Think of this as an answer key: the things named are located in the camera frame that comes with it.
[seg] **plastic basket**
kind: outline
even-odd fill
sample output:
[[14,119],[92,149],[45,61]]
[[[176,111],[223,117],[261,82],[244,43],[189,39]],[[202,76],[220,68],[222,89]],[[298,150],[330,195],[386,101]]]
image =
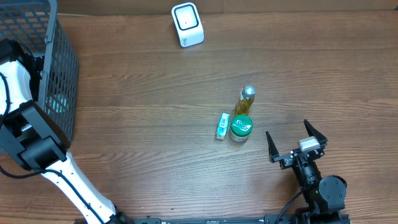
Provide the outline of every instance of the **plastic basket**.
[[37,104],[72,140],[79,65],[58,22],[56,0],[1,0],[0,39],[5,38],[45,56]]

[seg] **wood grain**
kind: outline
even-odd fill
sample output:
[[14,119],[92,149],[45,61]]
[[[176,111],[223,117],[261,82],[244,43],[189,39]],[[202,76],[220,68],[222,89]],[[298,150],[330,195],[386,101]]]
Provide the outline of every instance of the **wood grain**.
[[[58,11],[83,15],[170,14],[184,0],[58,0]],[[393,10],[397,0],[192,0],[199,13]]]
[[[253,217],[296,193],[268,162],[329,138],[323,176],[348,182],[353,223],[398,222],[398,14],[301,12],[202,16],[204,43],[181,49],[170,16],[61,20],[80,60],[72,153],[92,183],[139,218]],[[257,88],[244,144],[215,140],[239,90]],[[0,164],[24,173],[10,157]],[[0,176],[0,223],[71,223],[78,210],[47,180]],[[303,206],[295,202],[289,210]]]

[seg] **bottle cap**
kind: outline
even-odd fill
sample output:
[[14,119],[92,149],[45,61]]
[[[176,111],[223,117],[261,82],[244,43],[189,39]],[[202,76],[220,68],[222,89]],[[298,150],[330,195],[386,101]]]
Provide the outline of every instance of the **bottle cap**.
[[256,94],[256,89],[254,86],[245,86],[242,90],[242,95],[246,98],[252,98]]
[[253,129],[253,122],[249,116],[237,115],[231,122],[231,131],[239,137],[248,136]]

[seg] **green jar lid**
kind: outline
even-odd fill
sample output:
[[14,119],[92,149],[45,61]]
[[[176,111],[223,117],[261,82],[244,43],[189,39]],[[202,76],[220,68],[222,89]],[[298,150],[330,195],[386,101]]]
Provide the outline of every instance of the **green jar lid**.
[[253,129],[251,118],[246,115],[237,115],[231,122],[231,131],[236,136],[246,137]]

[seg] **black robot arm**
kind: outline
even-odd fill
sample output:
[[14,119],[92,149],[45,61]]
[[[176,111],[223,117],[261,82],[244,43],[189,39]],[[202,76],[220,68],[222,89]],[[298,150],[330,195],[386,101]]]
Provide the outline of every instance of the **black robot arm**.
[[322,178],[315,163],[315,159],[325,155],[324,149],[328,139],[307,120],[304,120],[304,125],[309,137],[299,140],[298,148],[283,156],[279,155],[271,135],[266,132],[270,162],[279,162],[281,169],[293,169],[307,203],[307,207],[296,210],[294,220],[290,218],[285,221],[306,224],[349,223],[348,216],[341,216],[340,213],[340,210],[345,208],[347,183],[335,175]]

